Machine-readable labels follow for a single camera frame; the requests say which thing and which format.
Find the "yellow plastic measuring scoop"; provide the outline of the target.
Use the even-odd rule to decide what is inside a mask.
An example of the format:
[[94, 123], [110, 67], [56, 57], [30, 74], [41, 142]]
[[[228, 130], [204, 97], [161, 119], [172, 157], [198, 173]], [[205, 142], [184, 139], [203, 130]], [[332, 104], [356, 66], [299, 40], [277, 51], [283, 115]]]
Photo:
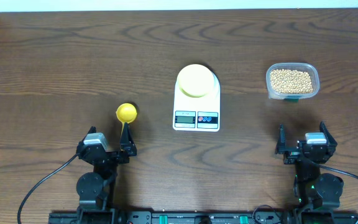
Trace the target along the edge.
[[125, 124], [130, 124], [136, 120], [137, 109], [131, 103], [123, 103], [117, 108], [116, 117], [122, 123], [121, 132], [123, 132]]

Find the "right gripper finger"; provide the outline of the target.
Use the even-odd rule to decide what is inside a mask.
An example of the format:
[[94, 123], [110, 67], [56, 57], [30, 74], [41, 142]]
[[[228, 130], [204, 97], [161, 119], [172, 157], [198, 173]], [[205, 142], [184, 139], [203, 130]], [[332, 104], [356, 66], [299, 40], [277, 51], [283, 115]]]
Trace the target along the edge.
[[279, 137], [275, 147], [276, 154], [284, 154], [288, 151], [286, 145], [286, 138], [285, 138], [285, 129], [284, 126], [281, 124], [279, 128]]
[[328, 146], [337, 146], [336, 140], [329, 133], [324, 121], [320, 122], [319, 130], [324, 134], [324, 136], [325, 136], [325, 138], [327, 140], [327, 145]]

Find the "green tape label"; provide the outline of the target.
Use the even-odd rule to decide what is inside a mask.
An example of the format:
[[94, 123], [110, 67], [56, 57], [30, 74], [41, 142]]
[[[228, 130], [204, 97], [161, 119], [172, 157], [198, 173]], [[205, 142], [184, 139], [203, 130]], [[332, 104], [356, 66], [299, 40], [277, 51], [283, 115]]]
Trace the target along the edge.
[[285, 98], [284, 100], [289, 102], [298, 102], [299, 98]]

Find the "clear plastic container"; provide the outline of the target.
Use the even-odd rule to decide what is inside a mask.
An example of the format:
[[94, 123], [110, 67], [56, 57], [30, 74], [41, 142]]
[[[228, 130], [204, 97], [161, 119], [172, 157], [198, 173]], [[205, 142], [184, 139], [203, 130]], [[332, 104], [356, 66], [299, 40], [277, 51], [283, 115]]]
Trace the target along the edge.
[[308, 63], [276, 63], [266, 72], [268, 97], [300, 100], [314, 97], [320, 89], [317, 69]]

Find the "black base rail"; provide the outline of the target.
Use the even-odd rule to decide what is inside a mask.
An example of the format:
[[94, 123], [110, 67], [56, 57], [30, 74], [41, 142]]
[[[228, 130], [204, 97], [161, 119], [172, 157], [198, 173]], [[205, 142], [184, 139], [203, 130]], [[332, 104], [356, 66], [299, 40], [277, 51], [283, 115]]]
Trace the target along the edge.
[[280, 214], [262, 211], [256, 213], [152, 213], [152, 212], [80, 212], [50, 213], [48, 224], [277, 224], [295, 223]]

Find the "soybeans pile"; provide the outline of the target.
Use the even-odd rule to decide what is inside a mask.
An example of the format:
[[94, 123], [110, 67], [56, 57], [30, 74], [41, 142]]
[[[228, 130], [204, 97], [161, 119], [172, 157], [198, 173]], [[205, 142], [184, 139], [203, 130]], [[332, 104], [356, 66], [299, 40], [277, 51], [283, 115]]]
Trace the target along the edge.
[[288, 69], [276, 69], [270, 72], [272, 88], [279, 93], [312, 93], [313, 86], [308, 72]]

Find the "pale yellow bowl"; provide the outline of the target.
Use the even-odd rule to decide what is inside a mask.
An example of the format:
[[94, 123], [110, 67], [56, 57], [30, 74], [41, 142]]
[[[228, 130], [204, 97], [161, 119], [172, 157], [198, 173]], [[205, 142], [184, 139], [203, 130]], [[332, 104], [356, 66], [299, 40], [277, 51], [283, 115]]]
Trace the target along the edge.
[[185, 95], [199, 98], [209, 94], [214, 88], [214, 75], [204, 65], [191, 64], [180, 70], [177, 83]]

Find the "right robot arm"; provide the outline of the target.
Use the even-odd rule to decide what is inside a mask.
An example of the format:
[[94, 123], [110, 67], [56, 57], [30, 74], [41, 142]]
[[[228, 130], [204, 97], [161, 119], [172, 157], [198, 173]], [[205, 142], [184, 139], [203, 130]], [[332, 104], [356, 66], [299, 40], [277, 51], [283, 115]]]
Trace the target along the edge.
[[285, 165], [294, 165], [294, 195], [302, 208], [333, 210], [339, 208], [343, 192], [343, 180], [329, 173], [321, 173], [324, 165], [335, 153], [336, 140], [321, 122], [317, 133], [306, 133], [305, 139], [295, 147], [287, 146], [284, 126], [280, 125], [276, 154], [283, 156]]

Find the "white digital kitchen scale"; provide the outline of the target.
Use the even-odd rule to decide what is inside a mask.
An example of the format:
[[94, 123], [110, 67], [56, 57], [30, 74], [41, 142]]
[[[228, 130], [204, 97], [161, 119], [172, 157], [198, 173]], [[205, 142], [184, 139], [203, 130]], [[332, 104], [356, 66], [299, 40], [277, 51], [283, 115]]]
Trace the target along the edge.
[[172, 128], [176, 131], [218, 132], [221, 127], [221, 90], [211, 72], [213, 87], [205, 96], [191, 97], [182, 92], [177, 81], [173, 102]]

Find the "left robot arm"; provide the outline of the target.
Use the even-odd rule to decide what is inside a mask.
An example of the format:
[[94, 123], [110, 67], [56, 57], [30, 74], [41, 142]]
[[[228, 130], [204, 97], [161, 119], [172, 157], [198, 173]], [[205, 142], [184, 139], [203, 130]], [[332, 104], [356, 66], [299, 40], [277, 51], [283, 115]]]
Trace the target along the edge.
[[108, 151], [108, 140], [92, 126], [76, 148], [78, 158], [93, 166], [93, 171], [82, 175], [76, 184], [80, 208], [103, 211], [114, 193], [117, 167], [129, 163], [137, 155], [129, 124], [124, 123], [119, 141], [120, 149]]

